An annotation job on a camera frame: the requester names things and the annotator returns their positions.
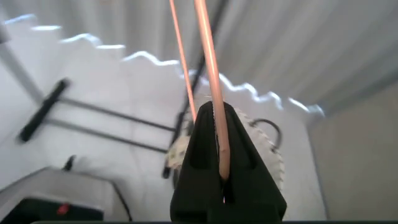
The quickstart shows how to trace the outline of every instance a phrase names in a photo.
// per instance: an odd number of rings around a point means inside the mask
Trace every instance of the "thin copper wire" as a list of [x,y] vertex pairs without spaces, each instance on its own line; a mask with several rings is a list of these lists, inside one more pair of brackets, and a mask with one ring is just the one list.
[[202,46],[205,51],[206,66],[216,120],[216,132],[220,145],[219,172],[221,178],[223,180],[227,180],[229,177],[230,157],[228,130],[226,125],[223,95],[220,88],[220,77],[217,68],[216,54],[214,51],[213,38],[211,37],[211,29],[205,0],[195,0],[195,10],[197,12]]
[[185,60],[184,47],[182,46],[180,28],[178,26],[177,13],[175,12],[174,0],[170,0],[170,8],[172,10],[175,35],[177,36],[178,49],[180,51],[181,64],[182,64],[182,69],[184,71],[185,85],[187,86],[189,105],[191,107],[193,122],[195,122],[195,120],[197,119],[197,112],[195,110],[195,104],[193,103],[193,94],[192,94],[191,84],[189,82],[187,61]]

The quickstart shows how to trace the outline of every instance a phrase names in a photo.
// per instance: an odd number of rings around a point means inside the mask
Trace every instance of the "wall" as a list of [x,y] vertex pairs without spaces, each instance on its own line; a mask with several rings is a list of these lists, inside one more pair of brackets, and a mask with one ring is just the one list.
[[398,83],[310,129],[332,220],[398,219]]
[[[67,77],[72,85],[65,97],[173,126],[185,93],[178,61],[161,62],[147,52],[124,58],[123,46],[101,45],[91,35],[58,42],[60,27],[32,28],[35,25],[34,18],[24,18],[8,24],[7,30],[14,53],[45,95],[56,81]],[[29,143],[16,144],[16,134],[37,105],[15,81],[8,84],[13,81],[11,74],[2,78],[8,82],[1,82],[1,89],[7,89],[14,104],[2,95],[0,103],[9,106],[1,112],[7,115],[9,124],[1,130],[5,143],[0,145],[0,170],[9,172],[7,176],[1,172],[0,188],[40,167],[61,167],[69,156],[76,154],[75,170],[114,180],[129,207],[134,208],[135,220],[169,219],[172,184],[160,177],[163,154],[50,124],[43,125]],[[247,83],[233,86],[223,78],[222,84],[226,102],[250,117],[273,120],[284,134],[280,151],[285,162],[282,193],[288,203],[285,220],[324,220],[305,129],[306,122],[313,117],[308,108],[273,93],[258,96]],[[202,80],[199,93],[209,92],[206,80]],[[57,103],[49,117],[163,148],[167,148],[171,137],[165,131],[62,103]]]

